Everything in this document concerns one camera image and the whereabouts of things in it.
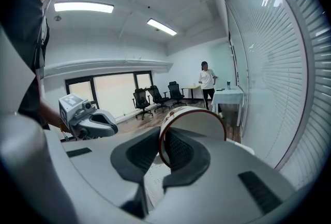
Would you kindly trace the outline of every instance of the person in white t-shirt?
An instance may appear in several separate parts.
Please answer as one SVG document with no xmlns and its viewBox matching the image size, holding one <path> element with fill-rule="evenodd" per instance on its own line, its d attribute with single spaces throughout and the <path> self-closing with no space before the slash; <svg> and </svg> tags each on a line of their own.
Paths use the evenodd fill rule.
<svg viewBox="0 0 331 224">
<path fill-rule="evenodd" d="M 202 71 L 200 72 L 199 83 L 201 83 L 201 89 L 202 89 L 203 99 L 206 105 L 206 109 L 209 110 L 208 102 L 207 102 L 208 95 L 210 96 L 211 99 L 213 99 L 215 93 L 214 85 L 218 77 L 215 76 L 212 69 L 208 69 L 208 63 L 206 61 L 203 61 L 201 63 L 201 69 Z M 219 105 L 218 105 L 218 112 L 220 117 L 223 118 L 222 109 Z"/>
</svg>

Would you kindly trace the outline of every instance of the white tablecloth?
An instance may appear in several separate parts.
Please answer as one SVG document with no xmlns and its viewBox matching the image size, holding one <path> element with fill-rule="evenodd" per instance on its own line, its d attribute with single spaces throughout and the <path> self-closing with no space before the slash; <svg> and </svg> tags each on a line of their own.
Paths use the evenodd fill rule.
<svg viewBox="0 0 331 224">
<path fill-rule="evenodd" d="M 238 119 L 237 119 L 237 126 L 240 123 L 240 116 L 242 113 L 242 106 L 243 106 L 243 98 L 244 93 L 238 87 L 231 87 L 231 89 L 225 89 L 224 91 L 215 91 L 212 105 L 213 105 L 213 112 L 218 112 L 218 104 L 238 104 L 239 105 L 239 112 L 238 112 Z"/>
</svg>

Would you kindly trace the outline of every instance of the black shirt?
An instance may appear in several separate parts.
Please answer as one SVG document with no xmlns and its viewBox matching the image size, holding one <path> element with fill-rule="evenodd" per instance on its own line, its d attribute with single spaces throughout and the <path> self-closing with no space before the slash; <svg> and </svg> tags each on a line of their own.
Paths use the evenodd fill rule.
<svg viewBox="0 0 331 224">
<path fill-rule="evenodd" d="M 4 29 L 9 40 L 33 73 L 36 73 L 36 55 L 41 49 L 42 19 L 41 0 L 14 0 L 9 15 L 4 21 Z M 35 77 L 21 102 L 19 113 L 45 126 L 46 122 L 41 117 L 39 108 L 39 87 Z"/>
</svg>

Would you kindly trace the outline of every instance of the black hair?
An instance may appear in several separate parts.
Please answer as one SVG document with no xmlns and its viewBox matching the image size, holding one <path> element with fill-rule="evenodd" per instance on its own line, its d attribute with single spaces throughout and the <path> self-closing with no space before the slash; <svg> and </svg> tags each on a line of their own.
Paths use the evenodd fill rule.
<svg viewBox="0 0 331 224">
<path fill-rule="evenodd" d="M 208 63 L 206 61 L 201 62 L 201 70 L 203 70 L 204 65 L 208 65 Z"/>
</svg>

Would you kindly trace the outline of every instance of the person in black shirt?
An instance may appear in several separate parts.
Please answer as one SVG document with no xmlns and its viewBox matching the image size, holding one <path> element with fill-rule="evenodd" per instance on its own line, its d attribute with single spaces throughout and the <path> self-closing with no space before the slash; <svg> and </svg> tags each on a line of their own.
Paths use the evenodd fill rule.
<svg viewBox="0 0 331 224">
<path fill-rule="evenodd" d="M 42 6 L 45 1 L 14 0 L 3 26 L 17 53 L 36 74 L 21 102 L 19 113 L 33 118 L 44 129 L 49 129 L 48 124 L 51 124 L 69 132 L 68 128 L 61 125 L 59 112 L 47 104 L 40 92 L 40 69 L 43 67 L 42 60 L 47 44 L 46 39 L 43 43 L 41 39 L 41 26 L 44 21 Z"/>
</svg>

